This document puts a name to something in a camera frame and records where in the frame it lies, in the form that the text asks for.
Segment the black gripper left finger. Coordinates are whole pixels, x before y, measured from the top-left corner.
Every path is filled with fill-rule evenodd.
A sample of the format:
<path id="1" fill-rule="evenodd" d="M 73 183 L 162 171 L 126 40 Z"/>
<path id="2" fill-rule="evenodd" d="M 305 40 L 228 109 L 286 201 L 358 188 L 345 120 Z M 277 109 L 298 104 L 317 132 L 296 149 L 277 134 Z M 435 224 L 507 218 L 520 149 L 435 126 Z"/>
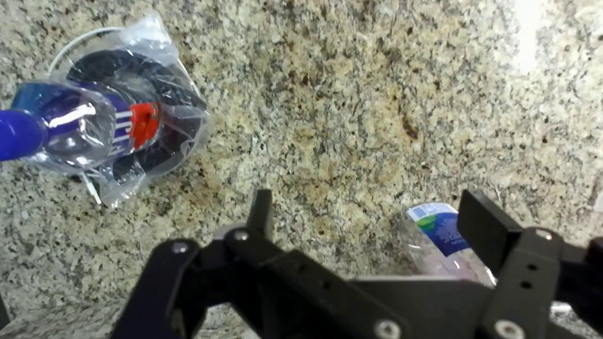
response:
<path id="1" fill-rule="evenodd" d="M 271 192 L 254 194 L 249 217 L 222 228 L 209 245 L 171 239 L 153 249 L 109 339 L 192 339 L 207 309 L 228 303 L 239 286 L 235 245 L 264 237 L 271 224 Z"/>

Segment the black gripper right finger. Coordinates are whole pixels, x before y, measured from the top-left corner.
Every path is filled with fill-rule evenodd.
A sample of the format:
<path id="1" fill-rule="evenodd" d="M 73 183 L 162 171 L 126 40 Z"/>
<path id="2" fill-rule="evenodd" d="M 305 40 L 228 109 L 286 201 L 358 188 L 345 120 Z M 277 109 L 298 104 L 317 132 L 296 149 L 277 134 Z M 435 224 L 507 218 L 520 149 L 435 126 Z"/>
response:
<path id="1" fill-rule="evenodd" d="M 496 286 L 464 316 L 456 339 L 565 339 L 550 320 L 561 273 L 558 233 L 522 228 L 482 192 L 464 190 L 458 228 L 496 275 Z"/>

